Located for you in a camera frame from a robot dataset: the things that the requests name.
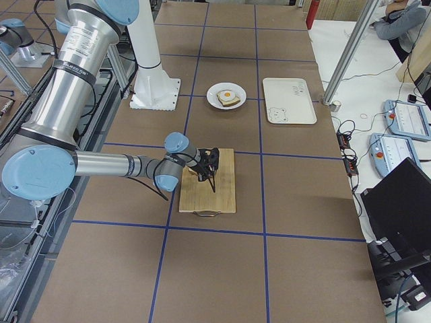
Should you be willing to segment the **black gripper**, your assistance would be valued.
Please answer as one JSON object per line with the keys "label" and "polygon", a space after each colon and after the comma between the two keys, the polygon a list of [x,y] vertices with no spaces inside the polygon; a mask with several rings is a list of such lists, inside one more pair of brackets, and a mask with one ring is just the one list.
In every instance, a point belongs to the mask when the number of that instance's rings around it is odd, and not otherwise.
{"label": "black gripper", "polygon": [[215,174],[219,167],[220,150],[217,147],[212,149],[199,148],[200,161],[198,181],[208,180],[213,192],[216,192]]}

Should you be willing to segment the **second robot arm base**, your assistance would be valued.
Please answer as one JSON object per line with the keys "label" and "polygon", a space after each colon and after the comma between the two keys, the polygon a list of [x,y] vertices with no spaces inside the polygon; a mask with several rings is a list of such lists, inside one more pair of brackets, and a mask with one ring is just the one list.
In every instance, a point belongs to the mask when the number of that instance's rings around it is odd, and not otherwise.
{"label": "second robot arm base", "polygon": [[16,67],[42,68],[50,52],[44,52],[22,20],[1,21],[1,50]]}

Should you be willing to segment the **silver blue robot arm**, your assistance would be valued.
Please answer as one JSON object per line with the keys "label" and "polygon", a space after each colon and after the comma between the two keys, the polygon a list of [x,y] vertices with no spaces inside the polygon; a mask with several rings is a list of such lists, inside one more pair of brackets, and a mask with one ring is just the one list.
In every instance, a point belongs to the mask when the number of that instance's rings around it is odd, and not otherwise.
{"label": "silver blue robot arm", "polygon": [[107,51],[128,30],[138,71],[132,108],[174,110],[180,80],[163,70],[148,1],[58,1],[57,24],[67,35],[51,77],[30,119],[1,157],[1,184],[26,200],[62,193],[76,176],[146,177],[158,194],[173,191],[183,169],[211,180],[216,149],[197,149],[181,133],[170,133],[163,159],[81,151],[73,133]]}

